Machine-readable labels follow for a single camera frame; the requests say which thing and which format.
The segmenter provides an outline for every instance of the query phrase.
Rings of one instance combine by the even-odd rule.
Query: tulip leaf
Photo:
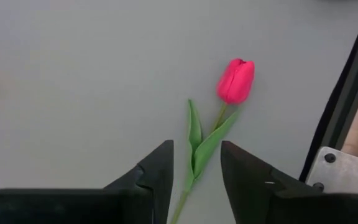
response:
[[[215,129],[197,148],[194,154],[194,168],[193,175],[195,180],[200,177],[209,159],[213,155],[215,149],[225,135],[229,132],[230,128],[236,122],[239,110],[235,111],[228,119],[226,119],[220,127]]]
[[[189,191],[195,179],[194,176],[194,154],[198,146],[203,142],[203,134],[201,131],[200,117],[195,104],[192,100],[188,100],[188,157],[187,157],[187,175],[185,180],[185,190]]]

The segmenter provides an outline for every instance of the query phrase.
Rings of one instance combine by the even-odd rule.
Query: white table surface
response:
[[[353,0],[0,1],[0,188],[103,187],[174,139],[174,208],[186,99],[211,128],[234,57],[256,74],[226,139],[298,177],[357,33]],[[218,154],[180,223],[234,223]]]

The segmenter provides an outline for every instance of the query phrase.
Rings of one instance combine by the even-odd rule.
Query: tulip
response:
[[[239,110],[233,112],[223,120],[227,105],[238,105],[244,102],[250,92],[254,79],[254,63],[245,62],[239,58],[231,60],[217,86],[218,96],[223,100],[218,118],[208,137],[203,138],[200,118],[196,106],[189,100],[188,117],[188,160],[185,186],[181,193],[178,205],[172,216],[171,224],[176,224],[183,206],[196,182],[200,179],[203,170],[213,155],[222,138],[229,132],[236,122]]]
[[[253,61],[245,62],[239,58],[230,61],[216,87],[216,92],[223,100],[223,104],[212,131],[221,123],[227,105],[238,105],[248,98],[252,81],[254,81],[254,73]]]

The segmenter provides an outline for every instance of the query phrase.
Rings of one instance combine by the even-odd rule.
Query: tulip stem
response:
[[[183,206],[186,203],[186,199],[187,199],[188,195],[189,195],[189,192],[187,192],[185,190],[181,193],[179,203],[177,205],[177,208],[175,209],[175,213],[172,216],[171,224],[176,224],[177,223],[177,221],[179,219],[179,215],[181,213],[181,210],[183,209]]]
[[[214,132],[219,127],[219,125],[222,123],[223,115],[224,115],[224,112],[226,112],[226,109],[227,109],[227,103],[223,102],[222,106],[221,106],[221,110],[219,111],[218,118],[216,119],[216,121],[214,123],[211,133]]]

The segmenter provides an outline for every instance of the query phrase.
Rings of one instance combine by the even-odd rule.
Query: pink tulip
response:
[[[244,102],[251,90],[254,73],[253,61],[231,60],[216,88],[218,96],[227,104]]]

